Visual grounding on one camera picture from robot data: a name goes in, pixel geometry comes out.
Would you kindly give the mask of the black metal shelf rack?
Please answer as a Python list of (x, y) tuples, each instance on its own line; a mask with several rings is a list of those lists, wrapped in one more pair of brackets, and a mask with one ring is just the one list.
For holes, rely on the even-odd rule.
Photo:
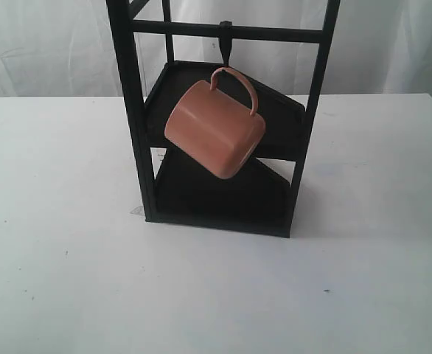
[[(339, 2), (328, 2), (321, 29), (232, 24), (232, 42), (317, 44), (318, 52), (306, 105), (246, 76), (258, 95), (257, 113), (266, 129), (245, 164), (229, 179), (214, 176), (164, 136), (183, 94), (200, 80), (209, 82), (216, 69), (225, 67), (219, 24), (174, 22), (168, 1), (162, 4), (161, 21), (138, 19), (144, 1), (108, 1), (106, 6), (146, 219), (288, 237)], [(230, 74), (220, 73), (217, 87), (251, 106), (245, 87)]]

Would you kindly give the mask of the terracotta ceramic mug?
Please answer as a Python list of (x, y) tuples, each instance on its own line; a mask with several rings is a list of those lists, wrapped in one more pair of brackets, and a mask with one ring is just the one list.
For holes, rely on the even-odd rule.
[[(248, 108), (218, 87), (218, 75), (230, 74), (246, 89)], [(265, 134), (258, 95), (247, 77), (230, 67), (216, 69), (209, 82), (193, 84), (177, 102), (164, 136), (220, 179), (235, 176)]]

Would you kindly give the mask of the white backdrop curtain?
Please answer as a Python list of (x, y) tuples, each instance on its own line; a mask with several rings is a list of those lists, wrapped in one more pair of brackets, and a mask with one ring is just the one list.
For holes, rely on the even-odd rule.
[[(174, 21), (319, 29), (325, 1), (172, 1)], [(235, 41), (230, 64), (306, 94), (317, 46)], [(432, 96), (432, 1), (343, 1), (324, 94)], [(119, 96), (103, 1), (0, 1), (0, 97)]]

